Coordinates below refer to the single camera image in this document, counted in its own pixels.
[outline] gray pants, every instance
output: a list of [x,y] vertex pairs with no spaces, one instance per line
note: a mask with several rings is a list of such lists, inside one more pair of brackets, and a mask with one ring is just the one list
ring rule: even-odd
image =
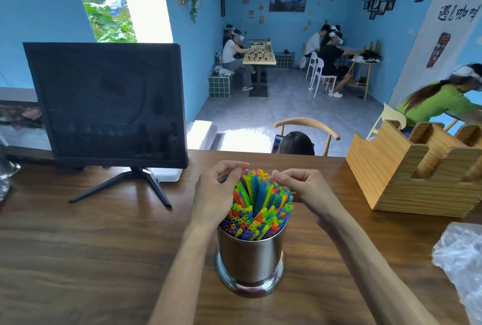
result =
[[243,75],[243,87],[250,88],[252,86],[251,82],[251,70],[253,67],[251,65],[243,65],[243,59],[235,60],[232,62],[227,62],[223,64],[223,68],[233,72],[239,72]]

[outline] green shirt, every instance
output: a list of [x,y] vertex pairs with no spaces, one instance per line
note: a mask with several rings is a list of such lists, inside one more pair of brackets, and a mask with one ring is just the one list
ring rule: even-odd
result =
[[479,106],[470,102],[454,85],[447,84],[436,95],[425,99],[408,112],[405,112],[406,108],[407,101],[404,101],[397,110],[407,117],[407,126],[415,126],[418,122],[428,122],[431,117],[445,112],[457,115],[477,110]]

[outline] plastic bag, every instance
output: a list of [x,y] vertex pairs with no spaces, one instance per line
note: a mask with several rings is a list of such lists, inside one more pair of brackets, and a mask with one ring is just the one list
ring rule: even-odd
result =
[[305,66],[306,66],[306,57],[301,57],[300,69],[304,68]]
[[0,179],[0,203],[5,199],[8,189],[10,189],[10,183],[8,180]]
[[452,222],[432,250],[432,262],[455,285],[472,325],[482,325],[482,225]]

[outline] monitor stand leg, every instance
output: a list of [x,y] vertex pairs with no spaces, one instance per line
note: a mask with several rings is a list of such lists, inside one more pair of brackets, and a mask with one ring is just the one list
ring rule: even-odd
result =
[[154,192],[157,194],[161,202],[167,207],[171,208],[171,203],[169,202],[169,199],[167,198],[166,194],[162,190],[162,188],[159,185],[159,182],[157,181],[156,176],[154,175],[153,172],[145,169],[145,168],[138,168],[138,167],[131,167],[131,171],[128,172],[123,172],[120,173],[113,178],[100,183],[97,187],[93,187],[92,189],[89,189],[87,192],[84,192],[80,194],[79,196],[75,197],[74,199],[69,200],[69,203],[75,203],[79,200],[82,200],[84,198],[87,198],[88,196],[91,196],[93,194],[96,194],[100,192],[101,190],[110,188],[120,182],[123,182],[124,180],[128,179],[145,179],[149,182],[150,186],[152,189],[154,189]]

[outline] wooden organizer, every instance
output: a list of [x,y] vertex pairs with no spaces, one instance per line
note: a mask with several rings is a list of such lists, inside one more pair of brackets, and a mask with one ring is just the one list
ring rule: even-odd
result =
[[373,210],[461,218],[482,198],[481,148],[479,126],[419,123],[407,139],[385,121],[371,141],[355,134],[346,161]]

